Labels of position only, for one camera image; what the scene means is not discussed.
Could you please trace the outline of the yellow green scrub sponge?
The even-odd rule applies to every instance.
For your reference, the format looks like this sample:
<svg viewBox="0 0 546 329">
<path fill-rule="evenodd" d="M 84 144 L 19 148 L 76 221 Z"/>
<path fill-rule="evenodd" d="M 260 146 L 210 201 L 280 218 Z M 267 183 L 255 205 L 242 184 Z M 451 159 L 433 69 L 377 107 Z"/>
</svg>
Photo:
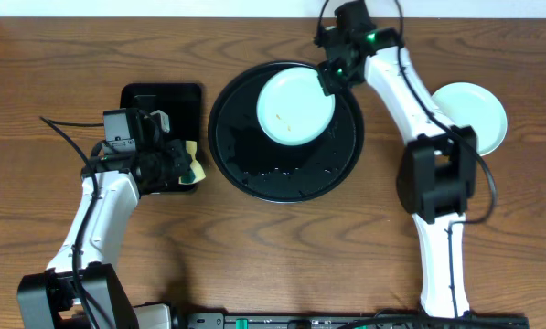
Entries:
<svg viewBox="0 0 546 329">
<path fill-rule="evenodd" d="M 186 152 L 191 158 L 189 172 L 179 177 L 178 183 L 184 186 L 194 185 L 206 178 L 205 172 L 197 159 L 198 143 L 186 141 Z"/>
</svg>

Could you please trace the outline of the light blue plate top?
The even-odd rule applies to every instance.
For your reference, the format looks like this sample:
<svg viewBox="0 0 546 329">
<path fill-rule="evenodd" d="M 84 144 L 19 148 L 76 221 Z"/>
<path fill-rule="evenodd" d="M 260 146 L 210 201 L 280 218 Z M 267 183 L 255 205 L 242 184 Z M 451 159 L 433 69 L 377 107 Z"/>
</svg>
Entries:
<svg viewBox="0 0 546 329">
<path fill-rule="evenodd" d="M 298 146 L 315 140 L 330 124 L 336 98 L 327 96 L 315 69 L 292 67 L 269 78 L 256 105 L 257 120 L 274 142 Z"/>
</svg>

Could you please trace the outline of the light blue plate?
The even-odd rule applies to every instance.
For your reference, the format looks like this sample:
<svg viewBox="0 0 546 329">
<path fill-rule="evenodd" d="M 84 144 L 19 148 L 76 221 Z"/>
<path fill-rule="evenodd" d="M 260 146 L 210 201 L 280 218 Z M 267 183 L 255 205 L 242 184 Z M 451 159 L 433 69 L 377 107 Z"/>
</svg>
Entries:
<svg viewBox="0 0 546 329">
<path fill-rule="evenodd" d="M 491 154 L 504 141 L 508 117 L 499 99 L 489 90 L 469 82 L 454 82 L 437 90 L 432 99 L 457 126 L 471 126 L 477 136 L 477 152 Z"/>
<path fill-rule="evenodd" d="M 315 69 L 292 67 L 269 78 L 256 105 L 257 120 L 274 142 L 298 146 L 315 140 L 330 124 L 336 98 L 327 96 Z"/>
</svg>

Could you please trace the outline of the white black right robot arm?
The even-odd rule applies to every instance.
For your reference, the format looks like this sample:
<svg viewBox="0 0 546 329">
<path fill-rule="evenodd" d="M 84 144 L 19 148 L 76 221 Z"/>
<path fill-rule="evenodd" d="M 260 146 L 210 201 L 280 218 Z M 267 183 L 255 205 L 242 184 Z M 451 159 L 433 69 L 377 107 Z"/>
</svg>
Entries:
<svg viewBox="0 0 546 329">
<path fill-rule="evenodd" d="M 367 83 L 399 129 L 405 149 L 396 188 L 418 231 L 422 308 L 432 317 L 467 316 L 462 236 L 479 158 L 474 129 L 460 128 L 440 112 L 398 31 L 320 27 L 315 43 L 327 56 L 318 66 L 324 92 Z"/>
</svg>

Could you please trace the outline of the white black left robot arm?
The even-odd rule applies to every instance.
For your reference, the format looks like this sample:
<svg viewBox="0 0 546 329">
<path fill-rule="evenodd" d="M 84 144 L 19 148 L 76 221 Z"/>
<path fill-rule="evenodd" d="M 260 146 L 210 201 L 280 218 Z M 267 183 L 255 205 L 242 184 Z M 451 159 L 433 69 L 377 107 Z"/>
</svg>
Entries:
<svg viewBox="0 0 546 329">
<path fill-rule="evenodd" d="M 173 328 L 167 302 L 130 303 L 116 265 L 123 236 L 144 195 L 192 186 L 204 178 L 194 141 L 121 150 L 107 143 L 82 171 L 79 209 L 46 269 L 26 275 L 17 301 L 26 328 Z"/>
</svg>

